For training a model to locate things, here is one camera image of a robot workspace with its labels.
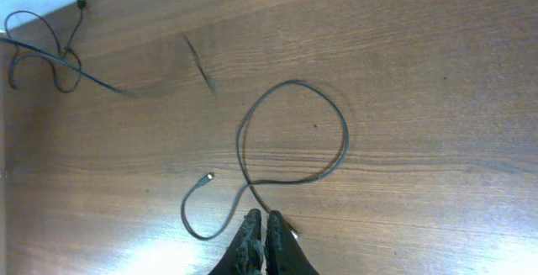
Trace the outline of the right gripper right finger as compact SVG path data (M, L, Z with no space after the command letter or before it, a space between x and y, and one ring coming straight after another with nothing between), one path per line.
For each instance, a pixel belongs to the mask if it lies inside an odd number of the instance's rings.
M267 275L318 275L277 210L267 219L265 258Z

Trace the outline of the black usb cable thin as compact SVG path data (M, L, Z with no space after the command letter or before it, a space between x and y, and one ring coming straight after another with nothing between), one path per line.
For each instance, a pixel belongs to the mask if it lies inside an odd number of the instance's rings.
M191 54L193 56L194 63L196 65L198 71L200 72L203 80L205 81L208 89L211 91L212 94L215 94L214 85L211 82L211 80L208 78L205 70L203 69L200 57L199 57L197 51L195 50L192 42L189 40L189 38L186 35L183 35L182 37L185 40L185 42L187 43L187 46L188 46L188 48L189 48L189 50L190 50L190 52L191 52ZM67 68L67 69L69 69L71 71L76 72L79 76L85 77L85 78L91 80L92 82L95 82L97 85L99 85L101 87L105 87L108 90L113 91L115 93L119 93L121 95L130 97L130 98L137 98L138 97L138 95L136 93L133 93L133 92L130 92L130 91L127 91L127 90L124 90L124 89L120 89L120 88L117 88L117 87L114 87L114 86L112 86L110 84L107 84L106 82L103 82L103 81L97 79L96 77L93 77L93 76L87 74L86 72L84 72L79 67L73 66L70 62L65 61L64 59L61 59L59 56L53 56L52 54L50 54L48 52L45 52L45 51L43 51L43 50L41 50L39 48L36 48L36 47L34 47L32 45L28 45L28 44L25 44L25 43L17 41L17 40L13 40L13 39L11 39L9 37L2 37L1 41L3 43L14 45L14 46L16 46L18 48L22 47L22 48L25 48L27 50L33 51L33 54L21 56L19 59L15 58L15 60L13 61L13 65L8 69L8 80L9 80L9 82L11 82L13 77L14 77L14 67L22 59L30 58L30 57L37 57L37 58L45 59L46 61L55 62L56 64L58 64L60 66L63 66L63 67L65 67L65 68Z

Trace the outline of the black usb cable long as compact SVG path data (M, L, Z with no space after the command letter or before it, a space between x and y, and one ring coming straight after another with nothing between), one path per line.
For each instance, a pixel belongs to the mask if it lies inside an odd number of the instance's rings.
M249 122L251 121L253 117L254 112L261 106L261 104L270 95L272 95L276 91L281 90L285 87L301 87L301 88L307 89L310 92L317 95L318 97L320 97L321 99L323 99L333 109L335 115L340 121L340 126L341 126L342 136L341 136L341 144L340 144L339 153L335 156L333 161L330 162L320 172L316 172L315 174L312 174L305 178L300 178L298 180L292 180L292 181L269 180L269 179L253 181L251 179L250 173L248 172L247 165L243 157L244 149L240 146L240 142L245 139L245 127L249 124ZM340 111L338 106L325 93L323 93L318 88L312 86L311 84L303 80L287 80L285 82L280 82L273 87L270 87L248 109L248 111L243 116L242 120L240 121L237 127L237 130L235 132L235 155L236 155L237 161L239 162L240 171L245 180L245 183L236 192L234 199L230 205L229 212L226 215L226 218L224 219L223 224L212 235L203 236L195 231L195 229L190 225L187 218L186 207L187 207L187 201L189 197L199 188L206 186L215 178L215 175L212 172L208 172L207 174L202 176L200 179L198 179L182 198L181 206L180 206L180 216L181 216L181 221L185 230L191 237L199 241L210 241L218 237L219 235L221 235L228 227L230 221L233 219L235 215L235 211L246 189L250 189L256 202L262 207L262 209L266 213L269 214L270 212L272 212L272 209L263 201L261 195L256 190L256 186L298 186L298 185L310 184L317 181L321 181L329 177L333 172L335 172L344 163L344 160L350 149L350 140L351 138L350 138L349 126L345 120L344 114Z

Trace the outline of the black cable short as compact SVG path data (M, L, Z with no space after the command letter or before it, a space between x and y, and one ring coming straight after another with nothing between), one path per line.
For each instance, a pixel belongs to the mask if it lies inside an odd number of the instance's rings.
M82 80L82 60L80 56L72 49L71 44L75 38L77 31L82 25L84 11L87 8L87 0L76 0L76 7L78 8L79 17L70 33L70 36L65 46L61 46L59 37L57 33L53 30L50 23L43 16L38 15L37 13L31 12L29 10L17 10L8 14L7 17L3 20L5 36L1 38L1 41L3 43L14 46L15 48L11 61L8 65L7 73L8 85L11 89L16 90L18 88L15 81L15 70L17 66L20 65L23 61L30 58L41 59L49 66L49 68L51 69L53 85L55 89L60 93L73 93L77 89L80 81ZM50 35L54 41L55 54L51 54L40 48L25 44L13 38L13 36L11 35L11 30L9 28L9 22L11 18L17 14L28 14L32 17L35 17L37 20L39 20L45 25L45 28L50 32ZM56 65L61 65L76 73L76 81L74 82L73 86L64 87L61 85L58 72L56 70Z

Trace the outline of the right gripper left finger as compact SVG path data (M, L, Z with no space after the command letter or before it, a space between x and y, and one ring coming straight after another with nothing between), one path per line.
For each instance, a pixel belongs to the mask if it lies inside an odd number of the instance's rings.
M261 275L263 261L261 211L251 209L209 275Z

